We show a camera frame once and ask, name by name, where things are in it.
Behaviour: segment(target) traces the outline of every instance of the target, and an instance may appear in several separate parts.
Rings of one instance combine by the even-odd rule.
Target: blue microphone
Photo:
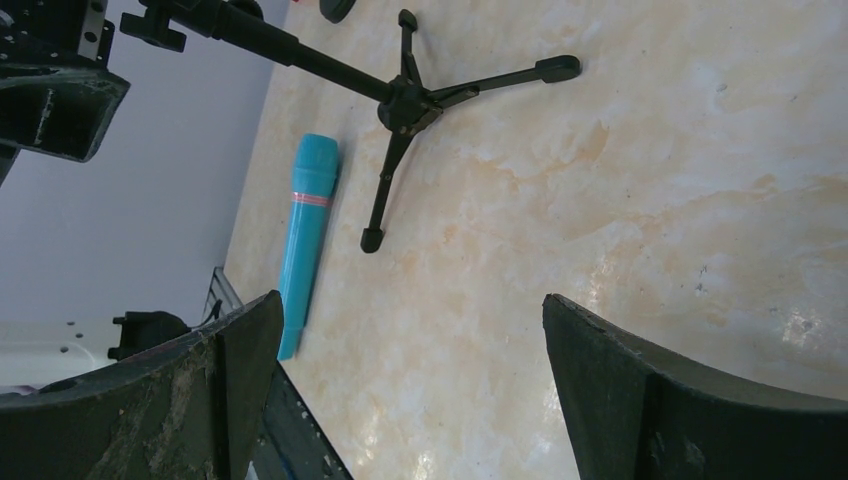
[[[335,140],[311,133],[303,136],[292,170],[289,234],[280,273],[284,321],[277,360],[292,358],[300,343],[338,168]]]

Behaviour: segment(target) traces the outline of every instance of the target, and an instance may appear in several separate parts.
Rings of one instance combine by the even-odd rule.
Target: tripod base
[[[412,54],[412,33],[418,29],[418,21],[408,10],[401,10],[398,24],[403,29],[401,43],[401,73],[389,82],[391,98],[377,108],[377,116],[392,132],[377,197],[371,211],[371,221],[362,231],[360,247],[365,253],[380,249],[383,241],[381,224],[386,202],[389,198],[392,178],[403,155],[415,136],[436,121],[446,109],[470,100],[486,90],[518,85],[541,80],[557,83],[571,80],[581,73],[580,60],[571,55],[561,55],[536,62],[534,68],[484,78],[474,82],[454,85],[439,90],[427,90],[421,82],[418,65]]]

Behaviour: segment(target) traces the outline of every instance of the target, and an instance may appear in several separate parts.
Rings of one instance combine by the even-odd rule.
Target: beige marble surface
[[[226,273],[246,299],[276,287],[299,139],[338,139],[285,366],[357,478],[577,478],[550,292],[708,365],[848,398],[848,2],[360,1],[337,26],[301,2],[286,27],[388,80],[401,8],[430,88],[566,53],[585,72],[481,95],[419,135],[370,256],[376,104],[274,72]]]

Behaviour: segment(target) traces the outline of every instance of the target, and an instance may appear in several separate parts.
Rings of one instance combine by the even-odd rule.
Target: black pole
[[[380,103],[392,97],[392,87],[388,83],[301,45],[294,35],[226,3],[220,10],[218,27],[212,36],[273,62],[302,68]]]

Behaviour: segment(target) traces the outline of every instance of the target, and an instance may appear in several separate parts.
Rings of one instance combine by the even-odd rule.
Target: tripod leg
[[[507,73],[496,77],[484,78],[474,82],[441,88],[430,93],[430,97],[442,108],[452,107],[465,100],[476,97],[480,92],[496,88],[509,87],[520,83],[541,80],[556,83],[571,80],[580,75],[580,60],[571,55],[547,58],[536,62],[534,68],[520,72]]]
[[[409,10],[401,10],[398,14],[398,25],[403,29],[400,48],[400,76],[406,81],[422,85],[418,64],[412,55],[412,34],[418,30],[418,20]]]
[[[359,242],[359,246],[365,253],[376,252],[383,242],[383,230],[380,229],[380,224],[383,223],[383,212],[386,210],[386,202],[389,199],[392,178],[413,138],[414,135],[392,133],[392,138],[389,140],[386,160],[383,162],[383,171],[380,172],[377,198],[374,200],[374,209],[371,211],[371,221],[368,223],[368,228],[362,230],[362,239]]]

